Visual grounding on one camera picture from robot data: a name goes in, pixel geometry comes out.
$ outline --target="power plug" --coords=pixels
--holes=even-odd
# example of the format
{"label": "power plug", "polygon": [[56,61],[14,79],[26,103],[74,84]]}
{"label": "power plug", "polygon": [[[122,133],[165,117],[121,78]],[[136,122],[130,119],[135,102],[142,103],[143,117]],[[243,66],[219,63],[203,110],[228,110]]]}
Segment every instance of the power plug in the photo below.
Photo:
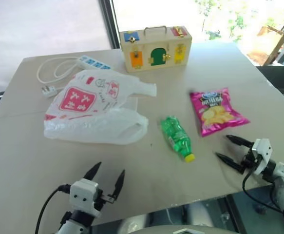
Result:
{"label": "power plug", "polygon": [[52,85],[46,85],[42,87],[42,94],[45,97],[50,98],[57,95],[57,89]]}

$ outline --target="green door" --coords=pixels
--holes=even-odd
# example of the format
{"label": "green door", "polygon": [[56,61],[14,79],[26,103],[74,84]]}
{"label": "green door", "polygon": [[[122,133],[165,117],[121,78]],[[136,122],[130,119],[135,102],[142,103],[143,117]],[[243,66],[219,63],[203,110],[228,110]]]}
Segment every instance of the green door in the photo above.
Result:
{"label": "green door", "polygon": [[163,55],[166,53],[164,48],[156,48],[151,52],[152,63],[151,66],[166,64],[166,61],[163,60]]}

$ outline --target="potato chip image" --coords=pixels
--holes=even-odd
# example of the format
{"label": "potato chip image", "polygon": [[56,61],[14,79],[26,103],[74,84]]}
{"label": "potato chip image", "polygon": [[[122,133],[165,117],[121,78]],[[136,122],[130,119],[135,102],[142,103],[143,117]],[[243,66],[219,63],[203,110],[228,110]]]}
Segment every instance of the potato chip image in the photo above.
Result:
{"label": "potato chip image", "polygon": [[204,122],[204,125],[210,125],[210,124],[213,124],[212,118],[209,118]]}
{"label": "potato chip image", "polygon": [[221,116],[216,116],[212,119],[213,123],[224,123],[225,120]]}
{"label": "potato chip image", "polygon": [[206,120],[206,119],[213,118],[214,116],[215,116],[215,112],[213,110],[211,110],[211,109],[208,109],[207,111],[205,111],[202,114],[202,119]]}
{"label": "potato chip image", "polygon": [[232,116],[230,113],[228,112],[225,112],[221,115],[221,118],[225,121],[225,122],[228,122],[232,119],[234,119],[234,116]]}
{"label": "potato chip image", "polygon": [[225,109],[223,106],[212,106],[210,110],[215,111],[216,114],[224,113]]}

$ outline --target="green plastic bottle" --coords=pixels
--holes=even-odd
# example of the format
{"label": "green plastic bottle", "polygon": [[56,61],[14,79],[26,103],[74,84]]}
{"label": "green plastic bottle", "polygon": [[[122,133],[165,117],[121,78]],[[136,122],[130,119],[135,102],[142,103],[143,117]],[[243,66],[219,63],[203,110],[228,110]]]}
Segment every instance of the green plastic bottle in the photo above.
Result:
{"label": "green plastic bottle", "polygon": [[193,161],[195,156],[191,152],[190,138],[181,127],[179,120],[175,116],[168,116],[161,121],[161,127],[172,148],[183,156],[185,162]]}

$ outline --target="table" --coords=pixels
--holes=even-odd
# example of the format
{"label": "table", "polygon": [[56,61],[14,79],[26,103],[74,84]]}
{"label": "table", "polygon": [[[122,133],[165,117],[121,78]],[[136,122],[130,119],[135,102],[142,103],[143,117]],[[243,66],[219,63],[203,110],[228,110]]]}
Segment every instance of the table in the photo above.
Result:
{"label": "table", "polygon": [[[83,54],[126,73],[121,50],[69,56]],[[135,73],[144,82],[156,83],[158,95],[139,99],[138,112],[149,119],[148,133],[126,146],[43,136],[44,113],[52,100],[42,96],[36,70],[51,57],[56,56],[24,59],[0,101],[0,233],[32,233],[51,191],[79,180],[99,161],[94,181],[105,193],[113,191],[123,169],[126,177],[117,202],[107,204],[95,224],[241,191],[244,176],[214,155],[218,151],[241,159],[244,149],[230,144],[226,134],[250,140],[267,137],[273,160],[284,162],[284,97],[234,44],[196,43],[187,66]],[[50,65],[42,76],[50,75],[54,67]],[[232,106],[251,123],[202,138],[188,93],[223,87],[229,88]],[[194,162],[182,161],[164,141],[157,123],[166,115],[176,115],[190,136]],[[247,183],[248,188],[263,185],[258,178]],[[69,208],[68,196],[57,194],[44,213],[41,233],[55,232]]]}

